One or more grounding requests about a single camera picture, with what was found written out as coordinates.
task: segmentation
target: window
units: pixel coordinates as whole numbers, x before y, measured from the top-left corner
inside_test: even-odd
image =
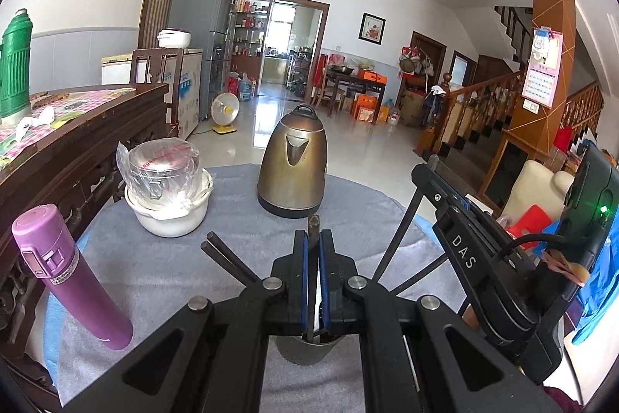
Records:
[[[267,28],[267,37],[264,46],[275,48],[279,53],[288,52],[288,41],[292,22],[295,19],[295,9],[285,4],[274,4],[271,20]]]

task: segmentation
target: dining table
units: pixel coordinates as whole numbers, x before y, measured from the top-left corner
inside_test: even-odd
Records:
[[[377,81],[370,81],[367,79],[362,79],[357,76],[343,74],[341,72],[336,72],[333,69],[329,69],[327,71],[327,79],[329,81],[333,81],[335,83],[334,88],[337,90],[340,84],[347,84],[349,86],[360,86],[363,87],[363,92],[367,93],[368,91],[374,91],[378,93],[378,100],[376,102],[376,109],[374,109],[374,119],[372,120],[372,125],[375,125],[378,121],[378,113],[380,112],[381,105],[383,104],[383,96],[385,95],[385,87],[387,86],[384,83],[378,83]],[[333,113],[333,107],[335,106],[335,96],[336,93],[331,94],[331,99],[329,100],[329,110],[327,111],[327,117],[331,116]]]

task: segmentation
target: wooden chair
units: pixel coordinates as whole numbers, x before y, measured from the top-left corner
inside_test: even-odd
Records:
[[[346,90],[341,89],[341,88],[338,88],[336,90],[335,86],[331,86],[330,84],[327,84],[327,83],[329,83],[329,79],[327,78],[327,68],[324,67],[323,78],[321,79],[320,86],[318,87],[318,90],[316,91],[316,95],[312,99],[311,104],[314,107],[317,107],[320,105],[320,102],[322,100],[325,100],[325,99],[331,100],[331,97],[335,93],[335,101],[337,103],[337,106],[335,107],[335,112],[337,113],[344,106],[344,97],[346,96]]]
[[[168,114],[166,115],[167,136],[178,137],[178,86],[181,82],[181,69],[183,67],[183,56],[185,50],[183,48],[152,48],[135,50],[131,58],[131,73],[129,74],[129,83],[136,84],[137,81],[137,66],[142,60],[146,61],[146,75],[144,82],[146,83],[163,83],[163,75],[168,58],[175,58],[174,75],[170,81],[168,93],[166,93],[165,101],[168,105]]]

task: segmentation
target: carved wooden cabinet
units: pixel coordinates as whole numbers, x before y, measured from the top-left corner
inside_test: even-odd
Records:
[[[120,197],[118,142],[131,148],[169,134],[163,99],[168,85],[134,87],[26,148],[0,171],[0,353],[19,386],[48,411],[60,410],[58,394],[47,370],[25,353],[43,284],[22,263],[10,227],[22,212],[54,203],[78,240],[101,207]]]

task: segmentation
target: green thermos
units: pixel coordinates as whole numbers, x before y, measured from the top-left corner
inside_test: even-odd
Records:
[[[2,35],[0,44],[0,118],[3,127],[17,125],[30,109],[30,40],[32,21],[19,10]]]

